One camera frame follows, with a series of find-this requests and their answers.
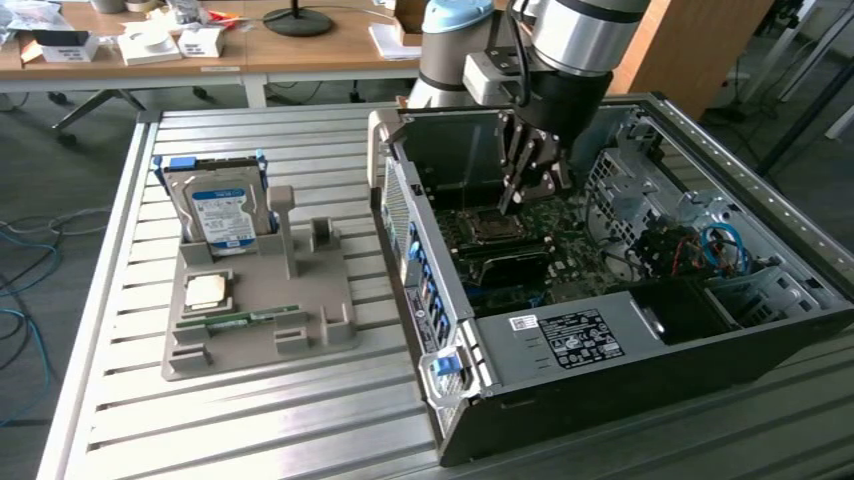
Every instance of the wooden cabinet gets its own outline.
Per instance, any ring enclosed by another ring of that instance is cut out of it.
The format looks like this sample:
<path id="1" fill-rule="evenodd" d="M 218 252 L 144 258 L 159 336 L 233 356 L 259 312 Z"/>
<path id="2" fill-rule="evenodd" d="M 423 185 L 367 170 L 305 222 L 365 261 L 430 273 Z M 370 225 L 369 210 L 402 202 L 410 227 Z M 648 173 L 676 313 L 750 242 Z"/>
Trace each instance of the wooden cabinet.
<path id="1" fill-rule="evenodd" d="M 698 118 L 773 2 L 653 0 L 609 93 L 660 91 Z"/>

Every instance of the white box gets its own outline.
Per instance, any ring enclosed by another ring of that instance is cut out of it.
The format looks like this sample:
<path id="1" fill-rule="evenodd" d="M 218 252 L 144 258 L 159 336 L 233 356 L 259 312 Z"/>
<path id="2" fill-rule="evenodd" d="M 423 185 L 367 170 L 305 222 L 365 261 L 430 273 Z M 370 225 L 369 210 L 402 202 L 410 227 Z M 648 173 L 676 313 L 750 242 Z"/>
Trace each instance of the white box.
<path id="1" fill-rule="evenodd" d="M 180 60 L 175 40 L 166 32 L 136 32 L 119 35 L 119 49 L 126 65 Z"/>
<path id="2" fill-rule="evenodd" d="M 98 37 L 90 34 L 83 45 L 40 45 L 46 62 L 91 62 L 98 52 Z"/>
<path id="3" fill-rule="evenodd" d="M 219 57 L 223 53 L 226 35 L 222 28 L 184 30 L 178 39 L 178 48 L 186 57 Z"/>

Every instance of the blue hard drive label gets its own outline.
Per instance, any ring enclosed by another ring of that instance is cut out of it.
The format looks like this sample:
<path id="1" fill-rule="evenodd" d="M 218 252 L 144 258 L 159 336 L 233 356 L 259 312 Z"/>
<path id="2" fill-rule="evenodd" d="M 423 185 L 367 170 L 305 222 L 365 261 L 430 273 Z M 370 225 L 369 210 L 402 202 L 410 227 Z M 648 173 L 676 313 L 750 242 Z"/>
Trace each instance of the blue hard drive label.
<path id="1" fill-rule="evenodd" d="M 242 253 L 242 247 L 255 241 L 253 215 L 243 210 L 246 190 L 231 188 L 195 192 L 192 203 L 209 243 L 221 249 L 235 249 L 229 253 Z"/>

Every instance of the lamp base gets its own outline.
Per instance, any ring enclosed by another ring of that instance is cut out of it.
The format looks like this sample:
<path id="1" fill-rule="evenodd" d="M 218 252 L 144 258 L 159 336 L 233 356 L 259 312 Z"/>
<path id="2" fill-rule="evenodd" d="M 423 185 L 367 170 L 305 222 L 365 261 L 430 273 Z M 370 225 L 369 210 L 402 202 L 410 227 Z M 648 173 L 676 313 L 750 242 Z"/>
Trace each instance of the lamp base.
<path id="1" fill-rule="evenodd" d="M 322 35 L 329 32 L 333 29 L 333 25 L 335 25 L 333 19 L 325 14 L 305 8 L 299 9 L 299 18 L 294 18 L 290 8 L 274 10 L 265 15 L 265 18 L 273 19 L 265 20 L 265 26 L 279 35 L 289 37 L 314 37 L 315 35 Z"/>

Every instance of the floor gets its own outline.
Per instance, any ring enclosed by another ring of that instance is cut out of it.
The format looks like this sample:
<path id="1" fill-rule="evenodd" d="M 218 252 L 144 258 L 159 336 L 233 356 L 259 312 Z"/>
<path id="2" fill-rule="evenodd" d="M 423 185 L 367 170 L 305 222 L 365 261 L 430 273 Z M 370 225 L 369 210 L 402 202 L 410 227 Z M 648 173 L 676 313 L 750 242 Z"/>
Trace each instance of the floor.
<path id="1" fill-rule="evenodd" d="M 772 43 L 770 39 L 754 39 L 741 61 L 740 68 L 744 71 L 756 70 Z M 765 155 L 840 65 L 838 59 L 822 62 L 793 100 L 777 107 L 777 118 L 769 119 L 761 114 L 749 115 L 742 124 L 709 127 L 730 149 L 738 150 L 746 161 L 753 161 L 749 149 L 733 129 L 741 132 L 742 137 L 749 137 L 757 155 Z M 784 72 L 784 68 L 785 65 L 772 79 Z M 298 84 L 287 89 L 285 87 L 289 85 L 278 87 L 279 91 L 299 101 L 311 96 L 317 83 Z M 346 103 L 350 87 L 350 82 L 326 82 L 310 103 Z M 406 94 L 407 86 L 403 81 L 361 82 L 361 91 L 369 101 L 385 101 L 394 99 L 395 95 Z M 213 101 L 195 98 L 188 88 L 146 91 L 136 95 L 152 109 L 246 107 L 239 87 L 210 87 L 209 92 Z M 765 96 L 765 100 L 774 98 L 773 93 L 772 91 Z M 70 93 L 68 97 L 74 103 L 80 103 L 87 95 Z M 20 100 L 22 96 L 14 95 L 12 101 Z M 782 168 L 773 172 L 774 180 L 789 198 L 850 249 L 854 249 L 854 212 L 844 205 L 854 201 L 854 191 L 850 189 L 854 164 L 846 161 L 854 154 L 854 128 L 838 141 L 830 141 L 818 135 L 853 102 L 854 85 L 849 85 L 804 132 L 790 149 Z M 68 108 L 54 105 L 44 94 L 32 94 L 19 110 L 0 115 L 0 145 L 6 153 L 0 159 L 3 221 L 10 222 L 31 215 L 55 216 L 83 208 L 106 206 L 112 202 L 134 130 L 135 112 L 123 102 L 111 100 L 96 114 L 68 129 L 70 133 L 78 135 L 80 145 L 67 149 L 54 141 L 47 125 L 62 117 Z M 750 113 L 756 106 L 745 105 L 742 110 Z M 721 119 L 712 116 L 704 121 L 716 125 L 721 123 Z M 75 228 L 95 225 L 104 218 L 88 218 Z M 52 241 L 51 236 L 28 238 Z M 62 376 L 67 368 L 100 241 L 99 234 L 66 238 L 59 270 L 23 294 L 39 322 L 58 376 Z M 15 274 L 42 253 L 43 251 L 12 246 L 0 240 L 0 273 L 7 276 Z M 15 308 L 8 297 L 0 297 L 2 307 Z M 0 335 L 8 331 L 8 326 L 0 326 Z M 0 341 L 2 361 L 6 361 L 7 352 L 15 348 L 12 340 Z M 42 382 L 42 363 L 31 344 L 22 358 L 7 369 L 0 370 L 0 417 L 6 417 L 31 401 L 40 391 Z M 0 478 L 26 479 L 35 476 L 58 395 L 59 382 L 54 381 L 46 398 L 22 417 L 24 421 L 0 428 Z"/>

